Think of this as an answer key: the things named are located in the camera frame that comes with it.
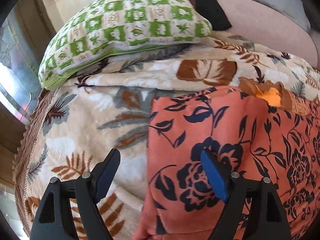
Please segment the pink bolster cushion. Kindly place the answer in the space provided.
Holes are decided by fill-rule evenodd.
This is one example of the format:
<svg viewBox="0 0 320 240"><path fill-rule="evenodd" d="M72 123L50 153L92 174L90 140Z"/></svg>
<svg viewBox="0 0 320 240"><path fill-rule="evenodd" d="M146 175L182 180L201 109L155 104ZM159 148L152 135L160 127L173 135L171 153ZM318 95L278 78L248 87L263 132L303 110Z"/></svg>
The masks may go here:
<svg viewBox="0 0 320 240"><path fill-rule="evenodd" d="M230 33L273 50L287 52L318 67L316 45L307 31L281 13L253 0L217 0L232 27Z"/></svg>

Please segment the orange floral garment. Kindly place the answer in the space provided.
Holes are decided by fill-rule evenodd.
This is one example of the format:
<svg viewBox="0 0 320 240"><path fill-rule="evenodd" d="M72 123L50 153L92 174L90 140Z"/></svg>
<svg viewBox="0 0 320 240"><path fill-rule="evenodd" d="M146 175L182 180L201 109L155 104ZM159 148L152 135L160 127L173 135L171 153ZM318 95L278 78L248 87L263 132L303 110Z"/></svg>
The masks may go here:
<svg viewBox="0 0 320 240"><path fill-rule="evenodd" d="M151 106L148 187L134 239L207 239L223 209L202 168L210 150L229 172L270 178L291 236L319 214L319 105L291 94L287 110L237 87L213 87Z"/></svg>

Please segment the cream leaf-pattern blanket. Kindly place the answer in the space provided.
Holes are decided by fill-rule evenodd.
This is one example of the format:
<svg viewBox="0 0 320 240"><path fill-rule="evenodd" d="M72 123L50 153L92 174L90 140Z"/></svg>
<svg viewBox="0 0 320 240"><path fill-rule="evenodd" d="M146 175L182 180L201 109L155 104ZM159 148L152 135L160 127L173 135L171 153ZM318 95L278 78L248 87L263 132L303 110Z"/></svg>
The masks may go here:
<svg viewBox="0 0 320 240"><path fill-rule="evenodd" d="M52 177L91 172L111 149L120 165L98 209L114 239L134 239L147 180L151 106L213 87L237 87L287 110L290 95L319 105L319 71L304 59L214 32L205 44L179 44L104 59L40 95L15 164L17 212L27 234Z"/></svg>

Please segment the green white patterned pillow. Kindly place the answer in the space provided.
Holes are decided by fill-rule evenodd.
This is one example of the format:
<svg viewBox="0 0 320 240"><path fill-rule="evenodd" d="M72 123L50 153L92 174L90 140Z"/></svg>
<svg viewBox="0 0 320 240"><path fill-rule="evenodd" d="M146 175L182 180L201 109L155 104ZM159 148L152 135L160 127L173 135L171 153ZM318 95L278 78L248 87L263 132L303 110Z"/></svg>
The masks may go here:
<svg viewBox="0 0 320 240"><path fill-rule="evenodd" d="M39 67L39 82L55 90L104 58L202 43L212 29L189 0L96 0L51 39Z"/></svg>

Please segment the stained glass door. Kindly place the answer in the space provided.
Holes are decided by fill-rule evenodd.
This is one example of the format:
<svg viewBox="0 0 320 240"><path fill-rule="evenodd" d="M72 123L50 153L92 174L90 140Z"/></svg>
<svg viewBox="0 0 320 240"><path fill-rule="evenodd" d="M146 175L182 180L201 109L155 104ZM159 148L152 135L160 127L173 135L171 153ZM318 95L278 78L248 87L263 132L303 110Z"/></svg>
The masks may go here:
<svg viewBox="0 0 320 240"><path fill-rule="evenodd" d="M25 125L41 92L38 70L39 63L13 9L1 25L1 104Z"/></svg>

